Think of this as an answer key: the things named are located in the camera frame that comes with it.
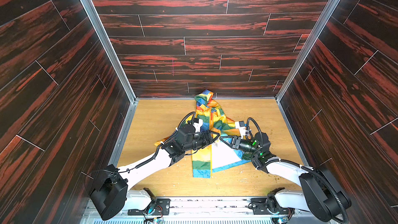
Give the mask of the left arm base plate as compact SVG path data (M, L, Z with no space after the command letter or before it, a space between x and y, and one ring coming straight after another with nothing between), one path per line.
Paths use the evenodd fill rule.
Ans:
M171 199L168 198L156 198L152 200L147 207L143 210L129 209L127 212L128 216L140 216L143 214L150 216L167 216L170 212Z

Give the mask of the rainbow striped hooded jacket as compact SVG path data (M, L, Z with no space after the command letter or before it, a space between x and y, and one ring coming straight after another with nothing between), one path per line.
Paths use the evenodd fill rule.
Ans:
M220 136L240 136L239 130L235 128L235 122L225 115L221 106L212 99L213 95L214 93L209 90L196 95L194 97L197 102L195 114L189 113L188 117L182 121L181 127L186 124L192 125L192 118L200 118L203 120L201 132L211 130L219 132ZM220 140L203 149L188 151L187 155L192 156L193 177L195 178L211 178L212 173L249 162L249 160L241 160L236 150L232 150Z

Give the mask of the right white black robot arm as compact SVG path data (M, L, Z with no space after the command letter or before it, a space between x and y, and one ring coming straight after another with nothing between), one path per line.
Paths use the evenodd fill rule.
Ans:
M285 178L301 187L299 191L277 188L270 192L264 205L273 214L293 215L295 209L312 213L318 220L349 222L347 209L351 200L327 169L302 166L281 159L270 151L267 135L258 132L250 140L240 136L222 136L220 141L232 149L249 153L256 170Z

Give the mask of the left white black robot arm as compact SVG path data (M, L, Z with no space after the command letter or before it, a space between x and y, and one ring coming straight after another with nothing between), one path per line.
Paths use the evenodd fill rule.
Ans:
M145 189L129 193L133 186L155 172L176 164L189 151L203 149L218 138L218 132L198 132L196 127L186 124L176 128L152 155L120 168L110 164L104 169L93 171L88 195L101 219L107 221L122 210L146 209L154 197Z

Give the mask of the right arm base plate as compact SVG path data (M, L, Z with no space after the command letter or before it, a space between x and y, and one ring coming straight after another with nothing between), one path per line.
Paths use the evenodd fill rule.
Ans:
M294 213L293 208L281 207L274 197L252 198L248 208L255 215L292 215Z

